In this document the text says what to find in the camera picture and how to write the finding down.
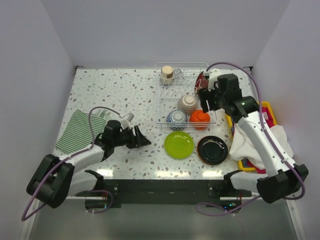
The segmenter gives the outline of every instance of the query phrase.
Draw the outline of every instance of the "wire dish rack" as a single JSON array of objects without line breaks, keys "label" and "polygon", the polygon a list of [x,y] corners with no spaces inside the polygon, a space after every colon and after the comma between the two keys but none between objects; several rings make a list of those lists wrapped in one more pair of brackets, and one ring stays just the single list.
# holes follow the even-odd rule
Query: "wire dish rack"
[{"label": "wire dish rack", "polygon": [[[171,66],[174,70],[181,69],[184,77],[175,78],[170,84],[161,81],[161,69],[164,66]],[[171,131],[183,128],[187,132],[201,132],[199,128],[209,128],[216,122],[216,112],[210,111],[210,122],[189,122],[190,115],[187,114],[187,122],[166,122],[171,111],[177,109],[177,103],[181,97],[190,94],[195,96],[195,86],[199,74],[208,67],[205,62],[182,63],[182,62],[158,62],[155,64],[155,85],[156,85],[156,119],[155,123],[161,131]],[[197,109],[201,110],[200,100],[197,99]]]}]

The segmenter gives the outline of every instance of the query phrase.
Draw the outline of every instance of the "plate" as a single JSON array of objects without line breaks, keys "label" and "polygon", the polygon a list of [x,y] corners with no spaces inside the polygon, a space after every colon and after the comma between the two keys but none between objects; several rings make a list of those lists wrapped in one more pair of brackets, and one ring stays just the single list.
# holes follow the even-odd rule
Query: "plate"
[{"label": "plate", "polygon": [[189,157],[195,148],[191,136],[183,131],[170,133],[164,140],[166,153],[174,159],[185,159]]},{"label": "plate", "polygon": [[197,147],[196,153],[206,164],[218,165],[226,160],[228,156],[228,147],[226,143],[217,136],[205,136]]}]

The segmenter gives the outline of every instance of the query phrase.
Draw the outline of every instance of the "small cup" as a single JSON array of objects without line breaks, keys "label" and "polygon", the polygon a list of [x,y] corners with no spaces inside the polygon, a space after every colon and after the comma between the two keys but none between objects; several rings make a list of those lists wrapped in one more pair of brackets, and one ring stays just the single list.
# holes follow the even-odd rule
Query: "small cup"
[{"label": "small cup", "polygon": [[174,81],[174,69],[171,66],[164,66],[161,69],[160,80],[164,85],[170,85]]},{"label": "small cup", "polygon": [[208,113],[204,113],[202,110],[194,111],[191,116],[190,120],[191,123],[197,130],[205,130],[210,122],[210,115]]},{"label": "small cup", "polygon": [[188,117],[185,112],[179,111],[179,110],[174,110],[174,111],[171,111],[168,114],[168,116],[166,116],[165,121],[167,123],[173,123],[173,124],[169,124],[170,129],[172,129],[174,131],[181,131],[181,130],[185,129],[184,123],[186,123],[188,121]]},{"label": "small cup", "polygon": [[198,108],[197,99],[190,94],[184,95],[179,99],[176,108],[191,115]]},{"label": "small cup", "polygon": [[179,81],[183,80],[185,78],[185,75],[180,68],[176,68],[173,71],[173,77],[176,81]]}]

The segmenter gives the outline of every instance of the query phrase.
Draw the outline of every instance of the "bowl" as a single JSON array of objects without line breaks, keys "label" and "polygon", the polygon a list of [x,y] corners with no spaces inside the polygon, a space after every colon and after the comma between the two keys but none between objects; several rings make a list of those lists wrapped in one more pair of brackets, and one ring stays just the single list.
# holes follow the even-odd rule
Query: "bowl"
[{"label": "bowl", "polygon": [[188,121],[187,114],[180,110],[171,111],[167,116],[165,121],[169,124],[170,129],[174,131],[181,131],[185,129],[186,122]]},{"label": "bowl", "polygon": [[205,136],[198,142],[196,153],[205,164],[218,165],[226,160],[228,147],[226,143],[217,136]]},{"label": "bowl", "polygon": [[177,103],[176,109],[179,111],[183,111],[188,115],[191,115],[195,110],[197,110],[197,99],[190,95],[184,95],[182,96]]},{"label": "bowl", "polygon": [[195,129],[205,130],[209,125],[210,115],[208,113],[204,113],[202,110],[196,110],[191,114],[189,122],[197,123],[192,124]]}]

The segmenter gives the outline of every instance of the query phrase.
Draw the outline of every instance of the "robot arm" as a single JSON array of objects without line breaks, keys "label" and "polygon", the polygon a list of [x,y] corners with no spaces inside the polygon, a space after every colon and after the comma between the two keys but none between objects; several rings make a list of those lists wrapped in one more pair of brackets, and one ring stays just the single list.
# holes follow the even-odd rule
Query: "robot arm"
[{"label": "robot arm", "polygon": [[[297,192],[301,184],[293,170],[304,181],[309,173],[308,169],[304,164],[297,165],[287,155],[265,122],[264,127],[262,126],[259,105],[252,96],[242,97],[238,77],[234,74],[213,77],[209,79],[209,86],[214,87],[198,91],[203,112],[224,109],[251,139],[266,170],[266,174],[241,171],[228,173],[224,176],[226,182],[224,191],[237,189],[258,192],[267,203],[273,203]],[[284,160],[276,152],[267,134],[284,156]]]},{"label": "robot arm", "polygon": [[[150,144],[151,142],[142,135],[137,125],[131,128],[126,121],[121,124],[117,120],[110,120],[104,127],[101,138],[98,136],[95,139],[94,145],[89,145],[71,155],[45,156],[26,191],[30,195],[38,191],[37,199],[51,208],[57,208],[67,196],[99,188],[98,184],[103,181],[101,175],[92,170],[83,172],[80,170],[104,161],[114,153],[115,147],[126,145],[129,149],[133,149]],[[59,166],[37,190],[46,175],[57,165]]]}]

